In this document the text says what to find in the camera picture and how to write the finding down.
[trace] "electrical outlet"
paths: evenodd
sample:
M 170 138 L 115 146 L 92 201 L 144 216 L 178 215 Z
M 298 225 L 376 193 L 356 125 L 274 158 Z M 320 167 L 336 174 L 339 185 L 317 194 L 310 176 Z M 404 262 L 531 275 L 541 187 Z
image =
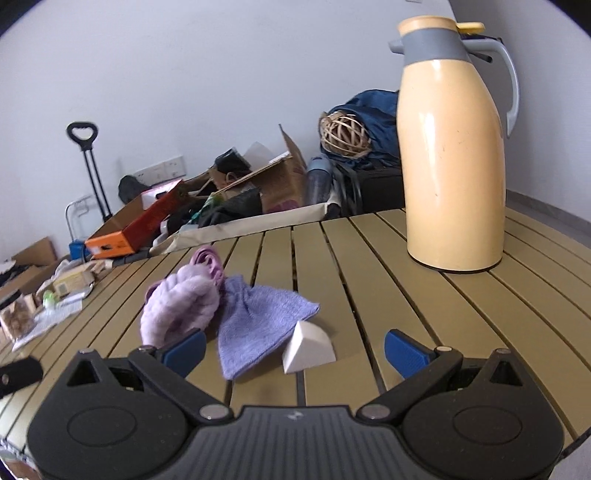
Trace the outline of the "electrical outlet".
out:
M 166 171 L 166 176 L 170 180 L 184 177 L 187 174 L 182 156 L 165 161 L 164 169 Z
M 157 183 L 183 177 L 187 174 L 182 157 L 171 158 L 134 173 L 134 177 L 144 185 L 151 187 Z
M 162 183 L 165 180 L 168 180 L 168 177 L 166 175 L 166 169 L 164 168 L 164 164 L 162 163 L 159 163 L 158 165 L 152 167 L 152 175 L 154 176 L 154 182 L 152 185 L 156 185 L 157 183 Z
M 144 185 L 151 187 L 154 183 L 154 175 L 152 175 L 152 167 L 144 168 L 134 173 L 134 177 Z

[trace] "thermos lid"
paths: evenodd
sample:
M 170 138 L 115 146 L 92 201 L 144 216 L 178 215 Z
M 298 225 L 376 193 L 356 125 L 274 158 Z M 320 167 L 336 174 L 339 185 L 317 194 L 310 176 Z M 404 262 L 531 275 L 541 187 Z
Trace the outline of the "thermos lid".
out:
M 330 160 L 324 155 L 314 157 L 308 163 L 307 168 L 307 171 L 312 170 L 324 170 L 326 173 L 330 173 L 332 175 L 332 163 L 330 163 Z

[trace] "wicker ball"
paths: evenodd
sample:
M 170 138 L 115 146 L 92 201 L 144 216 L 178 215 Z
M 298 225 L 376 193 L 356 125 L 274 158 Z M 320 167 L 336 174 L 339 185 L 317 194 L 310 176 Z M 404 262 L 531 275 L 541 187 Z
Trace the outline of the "wicker ball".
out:
M 322 113 L 318 129 L 320 142 L 328 151 L 349 158 L 363 157 L 371 152 L 367 130 L 352 113 Z

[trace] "wooden slatted table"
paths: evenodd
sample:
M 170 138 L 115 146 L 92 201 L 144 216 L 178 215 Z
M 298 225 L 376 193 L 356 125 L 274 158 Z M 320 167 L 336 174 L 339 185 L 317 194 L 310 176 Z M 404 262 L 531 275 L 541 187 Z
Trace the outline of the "wooden slatted table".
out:
M 527 365 L 558 413 L 566 444 L 591 426 L 591 250 L 507 210 L 505 255 L 488 273 L 440 274 L 406 252 L 401 210 L 310 223 L 215 243 L 227 275 L 297 290 L 319 302 L 311 321 L 331 337 L 337 362 L 284 375 L 270 355 L 235 382 L 221 375 L 217 342 L 187 377 L 229 404 L 348 404 L 355 411 L 402 379 L 384 356 L 399 328 L 429 347 L 451 345 L 487 358 L 507 346 Z M 149 285 L 186 264 L 195 249 L 119 267 L 96 285 L 78 315 L 16 354 L 40 359 L 45 377 L 0 400 L 0 435 L 25 447 L 31 419 L 80 349 L 125 356 L 141 344 L 139 318 Z

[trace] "thermos handle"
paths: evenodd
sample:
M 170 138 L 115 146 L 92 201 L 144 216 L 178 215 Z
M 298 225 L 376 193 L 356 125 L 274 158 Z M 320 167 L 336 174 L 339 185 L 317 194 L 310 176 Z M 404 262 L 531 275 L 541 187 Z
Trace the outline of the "thermos handle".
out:
M 519 113 L 519 80 L 517 79 L 515 64 L 513 64 L 513 60 L 511 60 L 505 46 L 499 41 L 489 38 L 478 38 L 474 40 L 462 40 L 462 43 L 470 53 L 495 51 L 505 61 L 509 69 L 509 74 L 511 75 L 511 84 L 513 86 L 513 105 L 511 105 L 511 109 L 507 112 L 507 137 L 509 137 L 517 121 L 517 114 Z
M 388 43 L 388 47 L 390 47 L 390 51 L 392 53 L 400 53 L 401 55 L 404 55 L 402 40 L 392 40 L 390 43 Z

